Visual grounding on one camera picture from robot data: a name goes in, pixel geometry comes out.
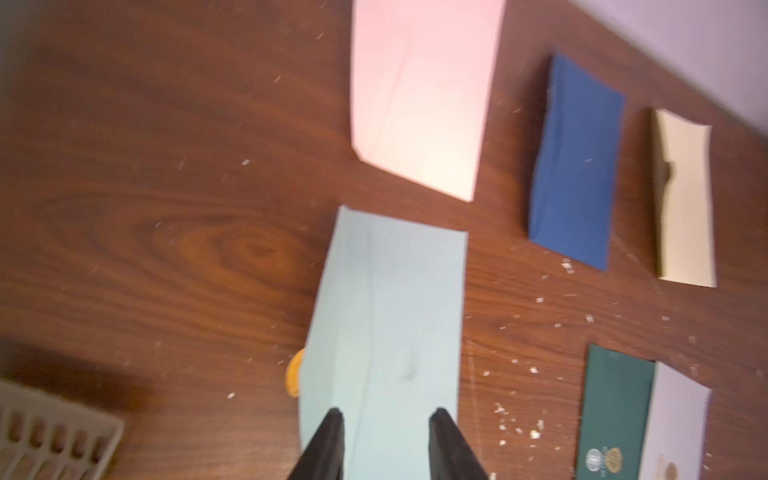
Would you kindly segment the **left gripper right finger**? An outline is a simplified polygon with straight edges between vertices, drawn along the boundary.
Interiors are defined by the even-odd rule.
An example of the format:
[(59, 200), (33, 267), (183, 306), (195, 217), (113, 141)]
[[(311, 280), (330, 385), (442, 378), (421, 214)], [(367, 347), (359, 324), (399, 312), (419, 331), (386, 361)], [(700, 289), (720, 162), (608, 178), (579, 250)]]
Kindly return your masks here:
[(429, 465), (432, 480), (487, 480), (488, 475), (457, 424), (444, 408), (429, 420)]

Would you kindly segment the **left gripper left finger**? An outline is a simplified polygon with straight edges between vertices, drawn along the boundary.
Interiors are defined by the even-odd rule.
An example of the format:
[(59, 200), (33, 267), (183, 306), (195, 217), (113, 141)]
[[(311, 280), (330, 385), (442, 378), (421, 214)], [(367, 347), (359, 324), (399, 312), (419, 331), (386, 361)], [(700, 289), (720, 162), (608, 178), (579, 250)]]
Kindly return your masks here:
[(344, 417), (330, 408), (287, 477), (288, 480), (341, 480), (344, 460)]

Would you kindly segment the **teal envelope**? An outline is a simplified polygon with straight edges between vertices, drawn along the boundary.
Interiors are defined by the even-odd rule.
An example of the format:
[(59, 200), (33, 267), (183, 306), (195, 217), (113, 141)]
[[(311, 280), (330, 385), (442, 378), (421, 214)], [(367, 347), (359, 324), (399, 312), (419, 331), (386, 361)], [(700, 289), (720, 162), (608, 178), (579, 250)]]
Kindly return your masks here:
[(341, 206), (299, 370), (299, 436), (344, 418), (347, 479), (426, 479), (455, 414), (468, 236)]

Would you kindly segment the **dark green envelope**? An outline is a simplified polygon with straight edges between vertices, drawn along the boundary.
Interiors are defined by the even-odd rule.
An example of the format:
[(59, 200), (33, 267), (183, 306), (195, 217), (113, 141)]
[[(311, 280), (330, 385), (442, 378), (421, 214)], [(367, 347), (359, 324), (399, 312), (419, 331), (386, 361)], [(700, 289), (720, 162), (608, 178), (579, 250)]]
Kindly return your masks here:
[(591, 344), (575, 464), (577, 479), (636, 479), (655, 365)]

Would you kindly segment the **grey envelope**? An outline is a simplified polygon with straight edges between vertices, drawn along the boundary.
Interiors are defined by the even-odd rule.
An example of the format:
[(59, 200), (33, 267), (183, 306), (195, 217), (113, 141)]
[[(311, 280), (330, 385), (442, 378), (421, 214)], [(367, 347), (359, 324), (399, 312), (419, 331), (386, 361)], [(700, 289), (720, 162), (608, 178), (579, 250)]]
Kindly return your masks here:
[(698, 479), (711, 390), (655, 364), (640, 479)]

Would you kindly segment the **navy blue envelope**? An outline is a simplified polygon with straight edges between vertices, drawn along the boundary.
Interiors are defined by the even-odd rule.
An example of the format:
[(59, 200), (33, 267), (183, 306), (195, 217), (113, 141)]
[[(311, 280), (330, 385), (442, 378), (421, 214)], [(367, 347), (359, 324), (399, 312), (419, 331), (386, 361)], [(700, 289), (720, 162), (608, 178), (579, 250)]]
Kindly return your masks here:
[(528, 238), (606, 270), (626, 97), (561, 53), (552, 59), (547, 93)]

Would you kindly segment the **cream yellow envelope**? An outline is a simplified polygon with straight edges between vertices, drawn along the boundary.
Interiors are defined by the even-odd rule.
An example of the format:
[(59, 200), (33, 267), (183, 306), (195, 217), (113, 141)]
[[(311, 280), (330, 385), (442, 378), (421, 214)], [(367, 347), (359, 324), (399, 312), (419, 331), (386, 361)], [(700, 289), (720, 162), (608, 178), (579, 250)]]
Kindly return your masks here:
[(665, 281), (717, 286), (710, 169), (712, 127), (653, 111), (657, 272)]

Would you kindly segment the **pink envelope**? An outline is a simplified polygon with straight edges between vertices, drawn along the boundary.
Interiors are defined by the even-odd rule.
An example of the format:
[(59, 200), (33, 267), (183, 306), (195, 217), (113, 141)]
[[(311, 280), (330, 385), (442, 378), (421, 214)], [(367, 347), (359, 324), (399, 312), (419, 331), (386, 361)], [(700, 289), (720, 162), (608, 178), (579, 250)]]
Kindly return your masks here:
[(474, 198), (503, 1), (356, 1), (351, 143), (374, 167)]

